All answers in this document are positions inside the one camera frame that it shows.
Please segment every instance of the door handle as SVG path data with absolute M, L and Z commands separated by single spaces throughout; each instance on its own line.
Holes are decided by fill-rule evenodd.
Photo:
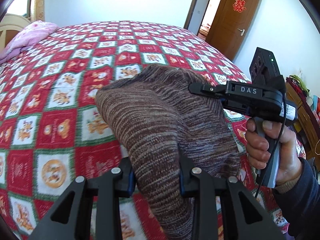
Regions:
M 243 34 L 244 34 L 244 32 L 245 32 L 245 29 L 243 29 L 243 30 L 238 29 L 238 30 L 241 31 L 240 36 L 243 36 Z

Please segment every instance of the pink blanket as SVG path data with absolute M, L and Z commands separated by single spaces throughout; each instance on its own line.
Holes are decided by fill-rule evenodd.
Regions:
M 19 55 L 21 51 L 37 44 L 59 27 L 54 23 L 36 21 L 19 32 L 0 53 L 0 64 Z

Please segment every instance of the hand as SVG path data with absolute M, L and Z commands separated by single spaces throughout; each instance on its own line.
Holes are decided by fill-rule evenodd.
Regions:
M 266 135 L 276 139 L 279 135 L 281 123 L 264 121 L 262 128 Z M 256 169 L 264 169 L 270 158 L 268 141 L 259 136 L 256 132 L 256 124 L 253 119 L 247 121 L 247 132 L 245 138 L 247 140 L 247 153 L 249 154 L 249 163 Z M 284 127 L 284 131 L 280 138 L 281 152 L 276 184 L 280 186 L 289 180 L 296 179 L 302 172 L 302 164 L 297 157 L 296 134 L 288 127 Z

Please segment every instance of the black cable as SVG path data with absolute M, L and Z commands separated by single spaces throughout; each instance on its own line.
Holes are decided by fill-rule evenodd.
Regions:
M 275 146 L 272 149 L 272 152 L 270 154 L 269 160 L 271 160 L 272 156 L 275 154 L 276 148 L 277 148 L 277 146 L 279 144 L 279 141 L 280 141 L 280 138 L 281 138 L 281 135 L 283 133 L 284 126 L 285 126 L 285 119 L 287 117 L 287 103 L 286 103 L 286 99 L 285 99 L 285 93 L 282 94 L 282 102 L 283 102 L 283 107 L 284 107 L 283 121 L 282 121 L 282 125 L 281 125 L 281 128 L 280 128 L 280 133 L 279 133 L 278 138 L 276 140 Z M 271 163 L 271 162 L 267 162 L 266 169 L 268 169 L 269 163 Z M 263 174 L 262 180 L 261 180 L 261 182 L 260 182 L 260 184 L 258 186 L 256 195 L 254 196 L 254 198 L 258 197 L 258 194 L 259 194 L 259 191 L 260 191 L 260 188 L 261 188 L 261 185 L 262 185 L 262 183 L 264 181 L 265 176 L 266 176 L 266 172 Z

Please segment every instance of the brown striped fabric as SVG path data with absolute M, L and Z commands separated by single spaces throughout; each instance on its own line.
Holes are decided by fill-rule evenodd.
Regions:
M 179 153 L 212 176 L 237 175 L 240 155 L 219 100 L 193 95 L 190 70 L 150 65 L 96 95 L 98 111 L 126 147 L 140 192 L 169 239 L 190 239 L 192 202 L 179 190 Z

